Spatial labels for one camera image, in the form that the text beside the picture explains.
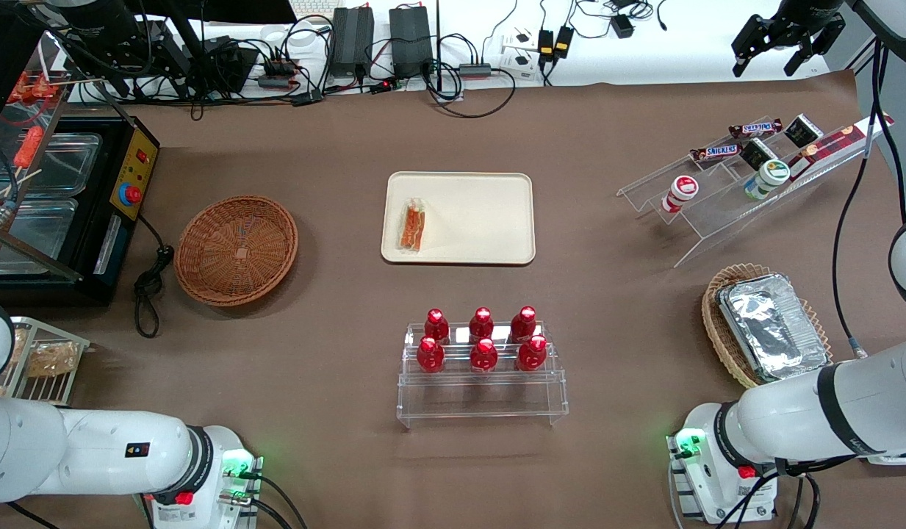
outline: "black power supply box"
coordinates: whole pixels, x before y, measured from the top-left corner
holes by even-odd
[[[375,39],[375,13],[371,7],[336,7],[332,16],[334,45],[329,70],[335,77],[371,76],[371,50]]]
[[[420,75],[423,66],[433,62],[426,7],[393,9],[388,14],[391,17],[391,53],[395,77],[405,79]]]

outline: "acrylic stand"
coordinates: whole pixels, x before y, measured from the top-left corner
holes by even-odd
[[[764,116],[753,123],[765,123],[771,120],[770,117]],[[874,134],[879,134],[879,131],[879,128],[876,129]],[[802,150],[783,133],[763,137],[761,140],[776,154],[777,158],[786,163]],[[705,145],[705,148],[730,142],[746,144],[749,140],[722,137],[720,140]],[[651,207],[665,224],[671,225],[676,220],[683,220],[691,227],[691,230],[697,235],[698,241],[688,253],[675,262],[675,267],[678,267],[690,258],[697,257],[716,245],[728,241],[762,214],[774,211],[780,205],[788,204],[796,198],[810,195],[816,187],[809,184],[862,153],[862,148],[856,148],[853,153],[839,160],[838,163],[820,168],[820,170],[806,171],[796,181],[773,191],[765,201],[754,201],[746,195],[744,185],[754,176],[755,171],[739,156],[732,156],[715,164],[697,163],[690,156],[685,156],[641,180],[623,187],[616,195],[626,197],[638,212],[643,212],[646,208]],[[680,212],[671,214],[661,207],[661,200],[667,195],[672,181],[680,175],[689,175],[697,180],[698,194],[685,204]]]
[[[567,415],[567,381],[544,322],[537,332],[547,338],[547,361],[536,371],[519,371],[514,358],[519,345],[508,343],[510,322],[497,322],[492,339],[499,361],[490,373],[470,368],[469,324],[450,324],[444,345],[445,367],[427,374],[420,369],[417,348],[422,324],[410,324],[403,340],[397,382],[397,419],[407,428],[415,419],[456,417],[547,417],[553,425]]]

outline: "round wicker basket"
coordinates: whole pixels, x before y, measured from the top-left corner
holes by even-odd
[[[188,223],[175,254],[181,288],[215,307],[271,291],[295,261],[295,221],[277,202],[242,195],[211,204]]]
[[[752,278],[758,278],[769,273],[771,273],[769,272],[769,268],[761,267],[759,264],[731,265],[731,267],[722,269],[714,276],[714,278],[712,278],[711,284],[708,285],[708,290],[704,292],[704,299],[701,300],[701,315],[702,318],[704,318],[704,328],[708,331],[708,337],[711,338],[711,344],[714,344],[714,350],[717,352],[717,357],[721,359],[721,364],[727,368],[727,371],[734,376],[734,378],[737,378],[737,381],[744,385],[745,388],[753,388],[765,384],[765,382],[761,381],[754,371],[752,371],[752,368],[749,367],[749,362],[744,355],[744,351],[737,343],[737,338],[735,338],[733,332],[730,330],[730,327],[724,318],[724,314],[722,314],[720,307],[718,307],[717,291],[724,285],[737,284],[737,282],[752,280]],[[805,301],[805,299],[800,298],[799,301],[802,302],[802,308],[805,309],[805,313],[808,314],[809,319],[812,321],[812,325],[815,325],[816,331],[819,332],[821,342],[825,345],[825,351],[828,352],[828,356],[831,358],[832,351],[831,348],[829,348],[828,337],[825,336],[825,330],[819,323],[819,316],[816,316],[815,311],[809,307],[808,302]]]

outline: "packaged bread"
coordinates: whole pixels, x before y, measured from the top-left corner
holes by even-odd
[[[29,355],[28,376],[58,376],[77,366],[78,345],[75,342],[39,344]]]

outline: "red drink bottle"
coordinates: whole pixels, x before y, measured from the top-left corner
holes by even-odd
[[[423,334],[433,338],[439,344],[450,342],[450,322],[440,309],[430,309],[426,312],[426,323],[423,324]]]
[[[424,373],[439,373],[443,370],[445,361],[443,346],[437,344],[435,339],[423,336],[417,349],[417,361]]]
[[[547,359],[547,339],[540,334],[532,336],[521,344],[514,358],[514,367],[519,371],[534,371],[544,365]]]
[[[469,354],[469,363],[474,373],[488,373],[495,370],[499,362],[499,351],[495,348],[491,338],[479,339]]]
[[[533,307],[522,307],[519,314],[512,318],[512,331],[508,341],[512,344],[524,344],[534,335],[537,328],[537,312]]]
[[[479,307],[469,321],[469,343],[478,344],[479,339],[491,338],[493,328],[492,312],[486,307]]]

